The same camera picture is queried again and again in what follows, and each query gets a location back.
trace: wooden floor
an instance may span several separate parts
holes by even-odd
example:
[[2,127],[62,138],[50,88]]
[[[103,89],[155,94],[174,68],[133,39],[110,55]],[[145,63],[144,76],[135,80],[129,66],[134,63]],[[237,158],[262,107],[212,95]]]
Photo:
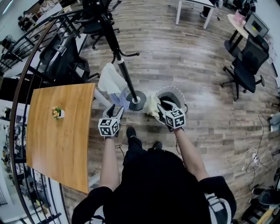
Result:
[[[223,175],[237,201],[236,218],[239,219],[248,200],[252,197],[249,187],[268,184],[273,173],[267,168],[250,165],[247,174],[242,167],[251,162],[253,150],[245,159],[233,167],[251,147],[258,149],[262,136],[262,125],[258,118],[261,112],[267,119],[277,112],[271,104],[276,102],[277,88],[275,73],[271,65],[265,63],[256,79],[263,75],[266,85],[258,85],[256,93],[243,93],[236,102],[234,85],[220,86],[230,79],[222,68],[229,66],[233,60],[224,47],[224,41],[234,32],[227,20],[230,11],[226,8],[214,12],[206,30],[204,19],[200,17],[200,5],[191,9],[183,4],[179,25],[175,25],[176,4],[168,6],[167,0],[124,0],[113,12],[114,27],[120,28],[117,34],[120,48],[129,54],[140,52],[140,56],[125,58],[125,62],[136,90],[146,95],[155,93],[168,85],[177,86],[186,98],[189,112],[187,114],[186,135],[201,153],[207,171],[211,176]],[[111,62],[112,53],[103,37],[92,50],[93,41],[88,37],[81,56],[90,64],[92,73],[101,72],[106,63]],[[98,119],[104,107],[94,101],[89,142],[89,176],[100,171],[103,138],[97,130]],[[260,144],[259,155],[279,148],[279,135],[269,132],[267,121],[262,116],[264,136]],[[127,151],[125,130],[134,126],[143,147],[149,148],[155,140],[163,143],[166,150],[178,154],[175,150],[175,136],[154,118],[142,112],[127,111],[122,119],[122,129],[116,144],[122,144]],[[122,171],[123,154],[117,149],[119,169]],[[262,162],[271,169],[276,165],[266,154]],[[74,207],[86,196],[83,193],[64,187],[66,206],[69,216]]]

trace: curved railing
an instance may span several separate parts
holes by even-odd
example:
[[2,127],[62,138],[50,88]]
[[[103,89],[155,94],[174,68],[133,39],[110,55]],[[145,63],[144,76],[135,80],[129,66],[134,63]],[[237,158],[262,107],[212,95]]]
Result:
[[[26,115],[27,115],[28,104],[31,100],[33,89],[41,88],[43,84],[51,82],[50,79],[47,76],[45,76],[44,73],[41,73],[38,71],[41,61],[39,61],[38,65],[36,67],[32,67],[31,62],[32,62],[36,52],[40,51],[43,48],[42,43],[46,43],[46,45],[47,45],[48,40],[51,39],[51,37],[48,37],[49,34],[52,34],[52,37],[56,34],[59,34],[60,36],[62,36],[65,39],[68,38],[70,35],[75,35],[77,37],[80,37],[78,30],[75,28],[74,24],[72,24],[71,20],[73,19],[74,15],[76,15],[82,11],[83,10],[72,11],[69,13],[60,12],[57,15],[51,16],[48,19],[45,19],[44,21],[42,21],[38,24],[38,26],[41,26],[41,25],[45,25],[45,26],[44,26],[43,30],[40,31],[41,32],[40,38],[36,42],[33,43],[34,46],[31,49],[29,57],[26,61],[26,64],[25,64],[23,71],[21,73],[21,76],[19,78],[19,81],[18,81],[18,84],[16,87],[16,91],[14,93],[14,100],[13,100],[11,114],[10,114],[10,132],[9,132],[10,163],[11,163],[11,169],[12,169],[13,177],[14,177],[14,185],[15,185],[17,194],[19,196],[20,202],[23,206],[23,209],[24,209],[26,215],[32,224],[35,224],[36,222],[32,218],[32,214],[29,211],[28,206],[26,204],[27,198],[31,200],[31,204],[33,207],[32,211],[36,214],[36,217],[39,220],[39,223],[41,223],[41,224],[50,223],[50,222],[55,223],[55,221],[57,221],[58,223],[61,223],[61,224],[64,224],[64,223],[62,223],[60,220],[61,213],[57,212],[57,209],[56,209],[56,204],[55,204],[55,200],[54,200],[53,193],[52,193],[50,179],[48,177],[45,177],[42,174],[39,174],[36,172],[36,174],[39,174],[39,182],[41,182],[40,186],[38,186],[38,184],[36,182],[35,171],[26,165],[24,136],[25,136],[25,129],[27,127]],[[60,25],[58,27],[56,27],[56,29],[52,30],[52,28],[55,27],[54,25],[57,26],[57,24],[60,24]],[[14,44],[14,46],[17,45],[18,43],[20,43],[21,40],[26,39],[26,37],[30,33],[32,33],[32,31],[34,31],[35,29],[36,28],[27,32],[23,37],[21,37]],[[7,53],[14,53],[14,50],[11,49]],[[17,108],[18,108],[18,104],[19,104],[18,103],[19,95],[21,94],[23,83],[26,80],[29,80],[29,89],[28,89],[26,102],[24,105],[24,112],[23,112],[23,116],[22,116],[22,118],[23,118],[22,124],[21,124],[21,151],[22,151],[22,153],[21,153],[21,157],[19,157],[18,155],[16,155],[14,153],[15,152],[14,151],[15,150],[15,145],[14,145],[15,136],[14,136],[13,130],[15,129],[15,125],[16,125],[16,116],[17,116]],[[23,176],[24,176],[25,185],[26,185],[25,193],[23,193],[23,187],[20,186],[20,184],[19,184],[18,167],[23,168]],[[30,181],[28,180],[28,178],[33,178],[33,181],[32,181],[33,185],[30,185]],[[47,197],[45,185],[49,186],[49,190],[48,190],[49,198]],[[32,201],[31,193],[33,193],[33,192],[36,193],[36,197],[38,199],[39,207],[37,207],[37,208],[34,205],[34,201]],[[65,210],[64,199],[63,199],[61,192],[60,192],[60,195],[61,195],[62,202],[63,202],[64,212],[67,214],[67,212]],[[49,212],[48,212],[49,216],[48,216],[48,213],[45,212],[43,205],[45,205],[47,207],[47,209],[49,210]]]
[[[69,19],[68,17],[70,17],[73,14],[77,14],[77,13],[81,13],[84,10],[76,10],[73,12],[68,12],[68,13],[63,13],[65,15],[64,18],[60,18],[60,28],[64,28],[64,29],[69,29],[69,27],[71,27],[73,29],[74,25],[72,24],[72,21],[70,21],[71,19]],[[59,19],[55,19],[56,15],[62,13],[57,12],[54,13],[51,17],[44,19],[43,21],[41,21],[40,23],[38,23],[37,25],[35,25],[32,29],[30,29],[28,32],[26,32],[21,38],[19,38],[13,45],[12,47],[1,57],[0,59],[0,71],[2,73],[5,73],[7,70],[11,69],[13,65],[15,65],[17,62],[22,61],[23,58],[27,57],[29,55],[29,52],[32,51],[32,49],[34,48],[34,46],[36,45],[36,43],[38,42],[38,39],[36,39],[36,37],[40,34],[42,34],[46,28],[42,28],[40,29],[42,26],[44,26],[46,23],[51,22],[53,20],[59,20]],[[47,34],[51,34],[53,32],[56,32],[55,30],[50,30]],[[77,31],[77,29],[75,29],[75,33],[76,35],[79,36],[79,33]],[[42,44],[46,44],[46,42],[48,40],[50,40],[52,37],[48,37],[46,39],[43,40],[43,42],[41,42]]]

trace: metal railing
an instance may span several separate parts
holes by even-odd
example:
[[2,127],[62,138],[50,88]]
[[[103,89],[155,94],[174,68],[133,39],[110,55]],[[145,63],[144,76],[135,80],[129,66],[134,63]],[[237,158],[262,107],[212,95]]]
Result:
[[[7,70],[11,69],[13,65],[18,63],[19,61],[22,61],[24,58],[30,55],[30,52],[39,41],[39,36],[46,30],[45,25],[48,22],[55,20],[57,22],[57,29],[51,29],[46,33],[46,35],[48,35],[49,37],[41,42],[41,46],[38,51],[41,51],[41,49],[48,44],[48,41],[52,38],[52,35],[61,28],[65,30],[64,32],[60,33],[62,35],[64,35],[65,33],[69,34],[71,32],[75,32],[76,35],[80,37],[80,34],[72,23],[72,20],[74,15],[83,11],[84,10],[76,10],[73,12],[63,13],[63,10],[61,10],[60,12],[55,13],[51,17],[46,18],[45,20],[35,25],[21,38],[19,38],[4,55],[2,55],[0,59],[0,71],[4,74]],[[55,18],[55,16],[59,14],[63,14],[63,16]]]
[[5,200],[5,197],[4,197],[4,195],[2,193],[2,190],[0,188],[0,206],[5,205],[5,204],[7,204],[7,201]]
[[[23,71],[21,73],[20,79],[17,84],[17,88],[15,90],[14,94],[14,100],[13,100],[13,105],[11,109],[11,114],[10,114],[10,133],[9,133],[9,146],[10,146],[10,161],[11,161],[11,168],[13,171],[13,177],[14,177],[14,185],[16,187],[17,194],[19,196],[20,202],[23,206],[23,209],[30,220],[32,224],[35,224],[34,219],[32,218],[31,212],[28,209],[26,200],[31,201],[32,204],[32,211],[34,211],[37,219],[39,220],[40,224],[44,223],[60,223],[60,224],[65,224],[60,221],[60,216],[61,213],[57,211],[56,208],[56,203],[55,199],[53,197],[53,190],[51,187],[51,180],[50,178],[34,171],[31,167],[28,167],[26,165],[26,153],[25,153],[25,143],[24,143],[24,136],[25,136],[25,129],[28,124],[26,124],[26,115],[27,115],[27,107],[28,107],[28,102],[31,100],[31,96],[33,93],[33,89],[36,88],[42,88],[46,84],[53,84],[53,81],[49,79],[46,75],[45,72],[47,71],[47,68],[44,69],[44,72],[41,73],[38,71],[39,66],[41,65],[41,61],[37,64],[36,67],[31,66],[31,62],[35,56],[35,54],[40,51],[41,49],[44,48],[45,45],[43,43],[49,43],[49,40],[55,36],[56,34],[59,34],[62,36],[64,39],[71,36],[75,35],[76,37],[81,37],[79,35],[78,30],[75,28],[75,26],[72,24],[71,18],[76,15],[77,13],[82,12],[83,10],[77,10],[69,13],[61,13],[55,16],[51,16],[48,19],[42,21],[39,25],[44,24],[44,28],[40,31],[40,38],[33,42],[34,45],[32,45],[32,48],[29,49],[30,54],[29,57],[26,61],[26,64],[23,68]],[[20,38],[15,45],[19,44],[21,40],[27,38],[27,35],[32,32],[29,31],[27,34],[25,34],[22,38]],[[7,69],[12,65],[10,64],[5,64]],[[23,152],[21,153],[21,156],[18,156],[18,154],[15,154],[15,137],[14,137],[14,132],[12,130],[15,129],[15,123],[16,123],[16,112],[18,108],[18,99],[19,95],[21,94],[22,91],[22,86],[23,82],[25,80],[29,80],[29,89],[26,97],[26,102],[24,105],[24,112],[22,116],[22,123],[21,123],[21,150]],[[22,173],[18,173],[18,166],[20,166],[23,169]],[[20,185],[20,181],[22,181],[22,176],[25,181],[25,188],[23,189],[22,185]],[[64,204],[64,199],[62,193],[62,202],[63,202],[63,208],[64,212],[66,211],[65,209],[65,204]]]

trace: white wall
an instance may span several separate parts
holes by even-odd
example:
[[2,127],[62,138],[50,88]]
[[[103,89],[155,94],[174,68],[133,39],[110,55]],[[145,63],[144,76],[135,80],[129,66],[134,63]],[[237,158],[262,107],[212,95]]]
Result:
[[8,34],[18,40],[25,33],[18,27],[18,17],[36,2],[38,0],[13,0],[6,12],[0,15],[0,40],[3,40]]
[[258,0],[256,13],[269,27],[269,35],[273,37],[274,49],[278,55],[274,66],[280,76],[280,5],[276,0]]

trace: wooden table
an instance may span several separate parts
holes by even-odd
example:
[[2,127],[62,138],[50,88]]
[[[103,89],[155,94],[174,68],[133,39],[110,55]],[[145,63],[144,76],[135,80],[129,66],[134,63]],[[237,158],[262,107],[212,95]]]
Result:
[[[230,40],[226,40],[224,42],[225,48],[228,50],[228,52],[233,56],[233,57],[238,57],[239,52],[241,52],[240,48],[237,47],[237,45],[240,43],[243,37],[248,39],[248,32],[244,29],[245,21],[242,21],[242,24],[237,23],[234,20],[234,15],[229,14],[227,15],[229,22],[233,25],[233,27],[236,29]],[[236,40],[235,43],[233,43],[233,40],[235,39],[236,35],[240,33],[240,36]]]
[[[35,89],[26,136],[27,165],[73,189],[88,193],[88,138],[94,83]],[[55,119],[59,106],[65,117]]]

